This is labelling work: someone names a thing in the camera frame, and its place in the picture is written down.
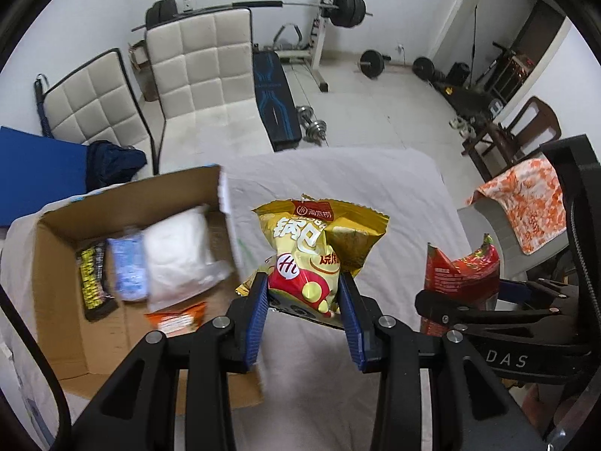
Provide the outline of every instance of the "black snack bar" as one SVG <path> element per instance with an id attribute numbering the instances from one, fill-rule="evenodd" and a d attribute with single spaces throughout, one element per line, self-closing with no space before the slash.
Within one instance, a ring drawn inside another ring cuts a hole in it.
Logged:
<path id="1" fill-rule="evenodd" d="M 104 250 L 101 241 L 77 253 L 77 265 L 81 276 L 83 315 L 90 321 L 98 321 L 117 308 L 114 297 L 104 289 Z"/>

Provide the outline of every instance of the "orange snack packet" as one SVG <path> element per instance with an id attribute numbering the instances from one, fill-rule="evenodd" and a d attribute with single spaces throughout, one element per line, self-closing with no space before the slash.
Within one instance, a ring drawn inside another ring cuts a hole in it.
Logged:
<path id="1" fill-rule="evenodd" d="M 269 274 L 270 305 L 313 322 L 342 327 L 336 303 L 340 271 L 355 276 L 384 235 L 388 217 L 339 200 L 276 200 L 254 210 L 276 251 L 257 271 Z M 247 295 L 253 274 L 238 287 Z"/>
<path id="2" fill-rule="evenodd" d="M 187 309 L 171 312 L 154 312 L 144 314 L 144 317 L 152 324 L 154 329 L 165 333 L 167 337 L 180 336 L 181 334 L 193 333 L 202 322 L 205 302 L 194 304 Z"/>
<path id="3" fill-rule="evenodd" d="M 499 253 L 488 234 L 485 234 L 477 250 L 455 261 L 428 243 L 424 289 L 441 292 L 480 310 L 494 310 L 499 293 L 500 270 Z M 442 336 L 448 329 L 421 318 L 421 331 L 429 336 Z"/>

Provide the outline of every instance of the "tiled floor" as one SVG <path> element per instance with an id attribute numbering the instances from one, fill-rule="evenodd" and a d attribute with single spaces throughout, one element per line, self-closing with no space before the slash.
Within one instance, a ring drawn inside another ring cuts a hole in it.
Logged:
<path id="1" fill-rule="evenodd" d="M 352 62 L 324 64 L 329 93 L 319 91 L 305 66 L 284 65 L 284 70 L 295 104 L 311 105 L 316 117 L 326 121 L 330 147 L 420 150 L 437 162 L 456 208 L 482 184 L 471 160 L 461 156 L 461 137 L 449 127 L 455 112 L 410 68 L 388 66 L 378 79 L 370 80 Z M 158 102 L 145 104 L 143 112 L 158 144 L 162 125 Z M 303 140 L 299 147 L 319 146 Z"/>

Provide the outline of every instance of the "blue board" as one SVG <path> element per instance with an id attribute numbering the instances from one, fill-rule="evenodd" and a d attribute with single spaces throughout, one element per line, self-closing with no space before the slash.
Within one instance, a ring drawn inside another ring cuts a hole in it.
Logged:
<path id="1" fill-rule="evenodd" d="M 301 126 L 278 55 L 274 51 L 254 52 L 252 65 L 257 107 L 273 150 L 296 147 L 302 138 Z"/>
<path id="2" fill-rule="evenodd" d="M 0 127 L 0 227 L 85 193 L 87 146 Z"/>

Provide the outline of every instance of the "yellow chip bag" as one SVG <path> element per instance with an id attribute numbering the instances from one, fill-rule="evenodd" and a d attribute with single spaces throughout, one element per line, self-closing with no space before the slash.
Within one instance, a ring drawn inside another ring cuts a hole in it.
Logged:
<path id="1" fill-rule="evenodd" d="M 388 217 L 339 200 L 276 200 L 254 210 L 276 254 L 257 271 L 269 274 L 272 307 L 313 322 L 342 327 L 338 275 L 355 276 L 384 235 Z M 247 295 L 255 274 L 238 287 Z"/>

